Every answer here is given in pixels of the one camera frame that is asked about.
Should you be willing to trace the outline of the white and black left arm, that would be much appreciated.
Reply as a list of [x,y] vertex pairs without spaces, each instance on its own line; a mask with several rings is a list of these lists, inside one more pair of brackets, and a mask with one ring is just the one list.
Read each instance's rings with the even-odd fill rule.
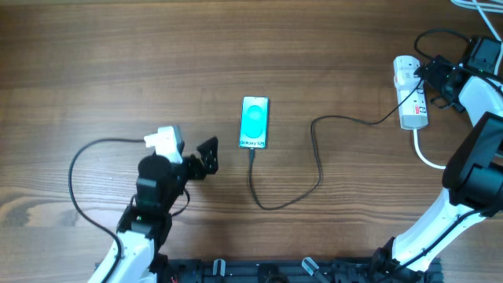
[[113,244],[91,282],[173,282],[174,271],[160,253],[175,214],[170,209],[186,193],[189,180],[203,180],[218,170],[218,139],[208,139],[177,164],[153,153],[138,164],[137,193],[116,229],[121,247]]

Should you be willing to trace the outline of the Galaxy S25 smartphone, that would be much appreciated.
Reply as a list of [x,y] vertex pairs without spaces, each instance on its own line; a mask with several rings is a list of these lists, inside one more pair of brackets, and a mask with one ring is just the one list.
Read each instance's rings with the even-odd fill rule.
[[269,106],[268,97],[243,98],[239,133],[241,148],[266,148]]

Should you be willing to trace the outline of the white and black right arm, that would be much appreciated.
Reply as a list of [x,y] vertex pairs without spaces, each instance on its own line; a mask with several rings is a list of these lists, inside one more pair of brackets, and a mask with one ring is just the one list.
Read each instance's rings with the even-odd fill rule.
[[443,168],[442,190],[406,232],[378,248],[367,274],[379,282],[418,282],[435,257],[466,229],[502,210],[502,80],[496,76],[502,42],[483,35],[465,40],[453,64],[438,55],[416,69],[457,111],[467,112],[472,131]]

